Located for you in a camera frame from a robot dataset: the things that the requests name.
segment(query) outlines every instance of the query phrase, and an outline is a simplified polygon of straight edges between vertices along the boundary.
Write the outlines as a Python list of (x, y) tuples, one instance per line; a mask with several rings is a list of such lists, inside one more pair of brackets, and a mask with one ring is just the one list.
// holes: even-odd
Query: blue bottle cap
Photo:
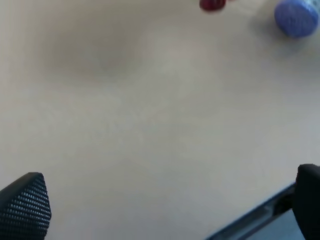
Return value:
[(318, 27), (319, 14), (304, 0), (285, 0), (274, 10), (279, 28), (289, 37), (302, 38), (311, 35)]

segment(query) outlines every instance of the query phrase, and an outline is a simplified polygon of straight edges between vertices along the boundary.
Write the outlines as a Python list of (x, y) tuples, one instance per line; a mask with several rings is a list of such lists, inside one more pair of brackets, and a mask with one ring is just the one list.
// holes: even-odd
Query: blue plastic cap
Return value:
[(274, 10), (279, 28), (289, 37), (302, 38), (311, 35), (318, 27), (317, 11), (303, 0), (285, 0)]

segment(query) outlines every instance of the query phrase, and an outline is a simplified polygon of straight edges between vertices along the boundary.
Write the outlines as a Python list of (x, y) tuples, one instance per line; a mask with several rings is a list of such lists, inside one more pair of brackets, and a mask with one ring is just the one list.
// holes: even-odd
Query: table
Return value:
[(319, 33), (275, 1), (0, 1), (0, 176), (45, 176), (47, 240), (202, 240), (320, 153)]

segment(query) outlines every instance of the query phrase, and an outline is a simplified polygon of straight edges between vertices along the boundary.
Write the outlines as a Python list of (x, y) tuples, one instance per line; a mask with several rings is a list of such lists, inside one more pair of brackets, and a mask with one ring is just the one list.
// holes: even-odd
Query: red object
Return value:
[(200, 0), (200, 8), (206, 12), (222, 10), (227, 0)]

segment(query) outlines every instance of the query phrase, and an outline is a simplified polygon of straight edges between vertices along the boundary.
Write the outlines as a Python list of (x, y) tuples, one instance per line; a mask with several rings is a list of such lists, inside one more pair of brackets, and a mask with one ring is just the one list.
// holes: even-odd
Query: red bottle cap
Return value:
[(200, 0), (200, 8), (206, 12), (214, 12), (225, 7), (227, 0)]

